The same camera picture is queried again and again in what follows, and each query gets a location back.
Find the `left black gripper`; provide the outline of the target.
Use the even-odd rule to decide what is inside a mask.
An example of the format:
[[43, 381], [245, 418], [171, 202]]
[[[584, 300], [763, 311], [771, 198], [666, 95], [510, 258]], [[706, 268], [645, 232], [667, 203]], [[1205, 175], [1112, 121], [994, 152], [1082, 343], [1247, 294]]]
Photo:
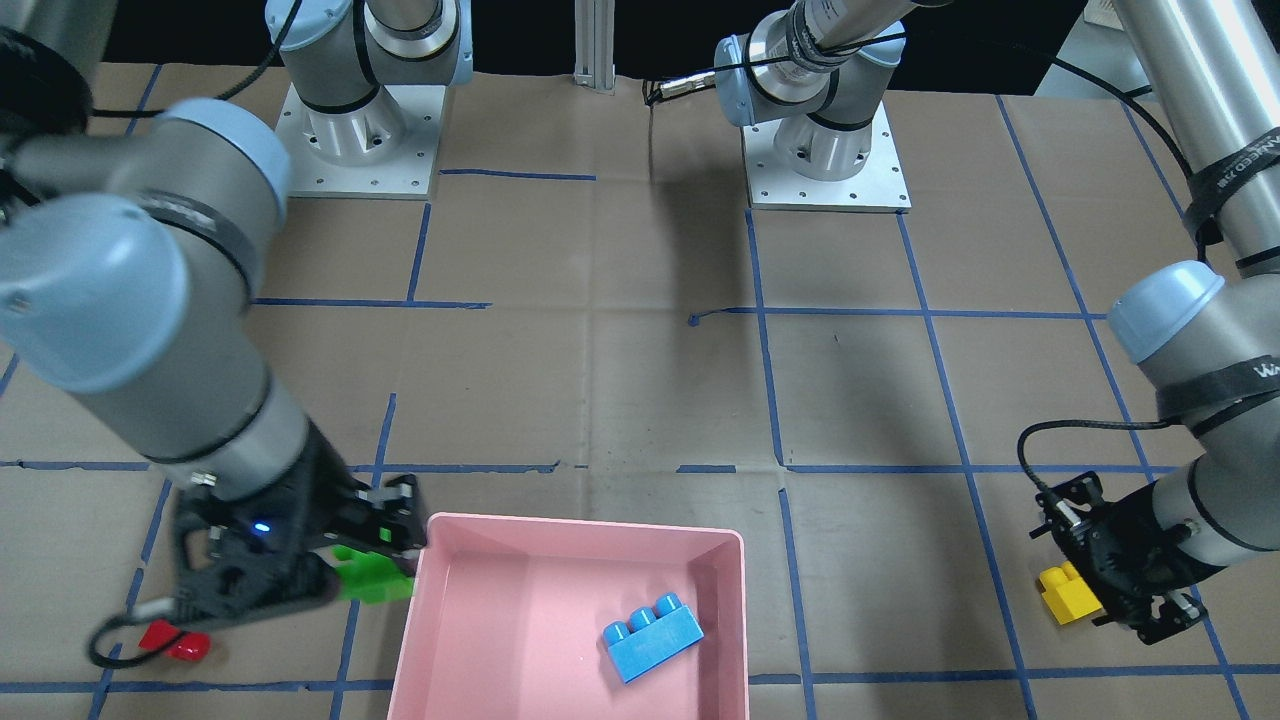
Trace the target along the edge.
[[1181, 550], [1194, 521], [1166, 527], [1156, 518], [1155, 489], [1147, 484], [1111, 502], [1100, 474], [1084, 471], [1036, 496], [1041, 521], [1032, 530], [1033, 539], [1053, 538], [1103, 605], [1093, 624], [1123, 625], [1143, 644], [1203, 623], [1210, 612], [1190, 587], [1216, 573]]

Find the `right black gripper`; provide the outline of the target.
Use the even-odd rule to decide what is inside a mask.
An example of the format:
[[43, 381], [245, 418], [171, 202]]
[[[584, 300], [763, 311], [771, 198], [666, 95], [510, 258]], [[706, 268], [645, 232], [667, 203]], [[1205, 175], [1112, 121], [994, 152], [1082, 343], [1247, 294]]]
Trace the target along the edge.
[[264, 489], [234, 500], [211, 486], [180, 492], [178, 584], [161, 618], [184, 632], [216, 632], [320, 609], [340, 587], [315, 552], [329, 534], [413, 577], [426, 519], [415, 474], [370, 487], [311, 425], [298, 459]]

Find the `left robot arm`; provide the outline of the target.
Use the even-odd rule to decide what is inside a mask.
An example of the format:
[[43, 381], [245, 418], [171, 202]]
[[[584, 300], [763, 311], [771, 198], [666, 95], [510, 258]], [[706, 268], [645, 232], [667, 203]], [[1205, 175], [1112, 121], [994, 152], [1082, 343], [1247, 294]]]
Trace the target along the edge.
[[[1202, 454], [1115, 502], [1096, 473], [1048, 486], [1027, 457], [1034, 434], [1106, 421], [1036, 423], [1016, 455], [1038, 491], [1038, 533], [1098, 601], [1094, 624], [1156, 644], [1207, 619], [1194, 584], [1277, 551], [1277, 53], [1248, 1], [1114, 6], [1164, 105], [1156, 131], [1185, 178], [1196, 246], [1108, 311], [1156, 402], [1152, 421], [1114, 429], [1184, 427]], [[774, 147], [799, 176], [855, 176], [915, 9], [794, 1], [721, 40], [710, 77], [724, 115], [746, 129], [778, 122]]]

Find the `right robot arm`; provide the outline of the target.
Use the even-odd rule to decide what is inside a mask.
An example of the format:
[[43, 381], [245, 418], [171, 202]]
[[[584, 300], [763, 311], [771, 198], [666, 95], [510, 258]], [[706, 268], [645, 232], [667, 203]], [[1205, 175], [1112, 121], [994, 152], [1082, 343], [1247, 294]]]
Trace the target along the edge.
[[114, 1], [3, 4], [3, 340], [177, 492], [175, 589], [101, 633], [210, 632], [323, 606], [366, 553], [411, 582], [412, 475], [355, 479], [243, 332], [291, 155], [223, 97], [90, 136]]

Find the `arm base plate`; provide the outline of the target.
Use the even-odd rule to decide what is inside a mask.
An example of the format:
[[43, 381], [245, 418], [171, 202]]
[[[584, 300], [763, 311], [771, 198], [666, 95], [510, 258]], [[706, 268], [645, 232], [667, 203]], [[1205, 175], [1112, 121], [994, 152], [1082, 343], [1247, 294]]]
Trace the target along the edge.
[[451, 91], [385, 86], [366, 106], [326, 115], [289, 87], [276, 137], [291, 155], [293, 199], [426, 201]]
[[749, 204], [760, 210], [905, 213], [913, 208], [882, 102], [849, 132], [794, 117], [741, 131]]

